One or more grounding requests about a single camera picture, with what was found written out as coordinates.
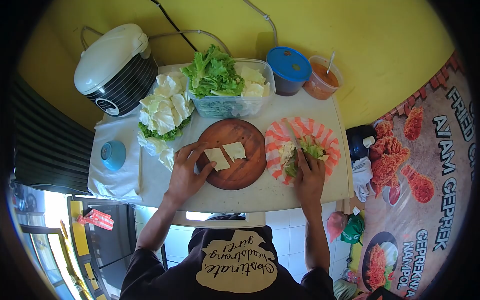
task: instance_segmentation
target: knife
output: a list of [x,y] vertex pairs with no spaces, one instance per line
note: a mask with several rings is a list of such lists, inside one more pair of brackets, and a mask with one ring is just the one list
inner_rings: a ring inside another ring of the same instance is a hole
[[[292,125],[290,125],[290,123],[287,121],[287,119],[284,119],[283,120],[283,123],[285,125],[285,127],[287,128],[288,130],[288,135],[290,136],[290,139],[292,140],[293,142],[293,145],[295,146],[295,148],[298,150],[301,148],[300,146],[300,143],[299,141],[297,140],[297,137],[295,136],[295,133],[293,131],[293,128],[292,128]],[[307,160],[307,157],[305,156],[305,153],[302,151],[301,152],[303,157],[305,158],[305,160],[307,161],[307,163],[309,164],[308,160]]]

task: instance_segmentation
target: fried chicken poster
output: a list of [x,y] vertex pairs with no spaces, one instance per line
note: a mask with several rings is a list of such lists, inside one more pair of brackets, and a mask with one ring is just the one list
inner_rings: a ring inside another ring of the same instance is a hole
[[374,123],[359,287],[418,299],[452,249],[475,174],[475,114],[456,54]]

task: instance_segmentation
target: blue bowl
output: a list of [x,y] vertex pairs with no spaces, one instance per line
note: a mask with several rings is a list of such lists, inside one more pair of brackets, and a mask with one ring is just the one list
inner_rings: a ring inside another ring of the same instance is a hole
[[120,141],[110,141],[105,143],[100,150],[100,157],[103,164],[111,171],[118,171],[125,163],[127,149]]

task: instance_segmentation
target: cheese slice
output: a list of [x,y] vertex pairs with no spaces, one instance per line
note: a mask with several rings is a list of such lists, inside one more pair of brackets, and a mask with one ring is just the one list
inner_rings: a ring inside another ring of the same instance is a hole
[[235,162],[235,159],[237,158],[247,158],[245,156],[245,148],[243,148],[241,142],[223,145],[223,148],[233,162]]
[[206,149],[205,154],[207,155],[210,161],[215,161],[215,171],[225,170],[230,168],[230,164],[227,162],[225,156],[223,156],[222,149],[220,148],[213,148],[213,149]]

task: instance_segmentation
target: right hand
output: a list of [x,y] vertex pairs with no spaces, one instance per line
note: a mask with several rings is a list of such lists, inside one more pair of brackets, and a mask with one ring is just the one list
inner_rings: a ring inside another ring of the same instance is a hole
[[175,153],[172,177],[164,197],[164,201],[170,202],[173,207],[180,208],[195,195],[216,166],[216,162],[210,162],[200,174],[194,172],[195,163],[207,146],[208,143],[196,142]]
[[299,169],[295,178],[295,194],[300,202],[304,214],[318,216],[322,212],[320,199],[325,183],[325,162],[315,159],[308,153],[305,160],[302,149],[298,149]]

